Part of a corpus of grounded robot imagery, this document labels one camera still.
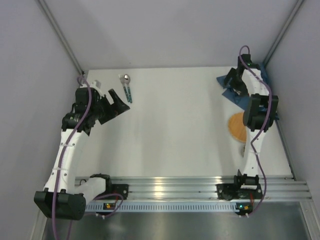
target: white table surface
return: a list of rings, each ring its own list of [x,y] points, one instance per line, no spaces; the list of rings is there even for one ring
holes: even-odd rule
[[[90,70],[108,94],[114,89],[131,109],[91,130],[77,176],[232,176],[243,168],[242,143],[228,119],[243,110],[222,96],[216,77],[230,67]],[[133,104],[118,74],[129,74]],[[267,176],[291,176],[276,124],[269,129],[260,160]]]

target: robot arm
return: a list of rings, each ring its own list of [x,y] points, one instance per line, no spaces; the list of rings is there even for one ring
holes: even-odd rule
[[[257,68],[251,69],[258,77],[259,79],[262,79],[261,77],[261,71]],[[247,69],[243,71],[242,75],[242,81],[247,87],[248,94],[250,96],[267,96],[269,94],[267,88],[265,85],[263,85],[261,82],[257,80],[257,78]],[[246,109],[245,114],[243,117],[248,118],[250,109]],[[259,174],[259,168],[258,163],[256,159],[256,153],[251,147],[251,141],[254,139],[254,137],[258,134],[260,129],[250,129],[250,126],[247,126],[248,123],[246,123],[246,143],[245,143],[245,150],[244,150],[244,162],[245,166],[243,169],[243,173],[247,174],[249,177],[255,177]],[[265,138],[266,132],[263,131],[259,138],[254,141],[254,147],[258,154],[258,157],[260,156],[261,147]]]
[[[261,80],[261,71],[258,64],[252,63],[250,54],[241,55],[245,64],[253,71],[253,73]],[[244,168],[241,173],[238,170],[234,176],[233,183],[218,184],[219,199],[249,199],[252,195],[255,199],[262,197],[261,186],[259,184],[259,168],[257,157],[263,145],[263,140],[267,134],[269,127],[272,126],[277,106],[278,97],[273,95],[269,102],[269,91],[266,86],[261,83],[256,76],[245,68],[240,57],[238,57],[237,69],[231,68],[224,79],[224,85],[229,85],[239,96],[250,96],[249,103],[243,114],[243,124],[246,127],[246,144],[244,151]],[[262,129],[266,119],[266,109],[270,106],[270,114],[268,116],[263,132],[253,142],[254,149],[251,146],[252,140]]]
[[[59,176],[59,181],[56,198],[56,218],[79,220],[85,213],[87,203],[99,194],[111,193],[112,183],[110,177],[104,174],[94,174],[86,183],[75,187],[77,167],[82,149],[96,120],[102,125],[130,108],[122,102],[113,89],[108,91],[114,102],[110,104],[106,95],[102,94],[98,81],[94,81],[90,85],[90,90],[92,101],[89,112],[67,144],[67,139],[83,117],[89,102],[89,90],[87,87],[80,87],[76,90],[75,103],[72,105],[72,110],[62,119],[61,141],[50,177],[43,191],[37,191],[34,195],[34,202],[48,218],[52,217],[53,193],[57,176]],[[59,167],[59,160],[62,154],[62,162]]]

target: metal spoon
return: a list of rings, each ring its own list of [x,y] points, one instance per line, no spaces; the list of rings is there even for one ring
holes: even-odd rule
[[[128,74],[124,75],[124,82],[126,83],[126,86],[128,88],[128,94],[129,94],[129,102],[132,103],[132,97],[131,97],[131,90],[130,90],[130,83],[131,79],[130,76]]]
[[[123,90],[124,90],[124,93],[125,93],[125,96],[126,96],[126,100],[131,103],[130,101],[130,98],[129,98],[129,95],[128,95],[128,92],[127,92],[127,88],[126,88],[126,78],[125,78],[126,75],[121,75],[119,74],[119,79],[120,79],[120,82],[122,83],[122,86],[123,86]]]

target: white wall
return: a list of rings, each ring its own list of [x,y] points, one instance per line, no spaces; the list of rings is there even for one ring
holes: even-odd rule
[[[296,0],[47,0],[86,70],[262,61]]]
[[[0,239],[29,239],[76,70],[34,0],[0,3]]]
[[[267,71],[293,167],[320,213],[320,1],[307,0]]]

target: white cable carrier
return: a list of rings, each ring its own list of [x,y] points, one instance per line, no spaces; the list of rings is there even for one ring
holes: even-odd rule
[[[86,213],[92,212],[112,212],[113,208],[107,208],[107,204],[112,202],[90,202],[86,208]],[[117,212],[121,213],[212,213],[239,212],[235,202],[123,202]]]

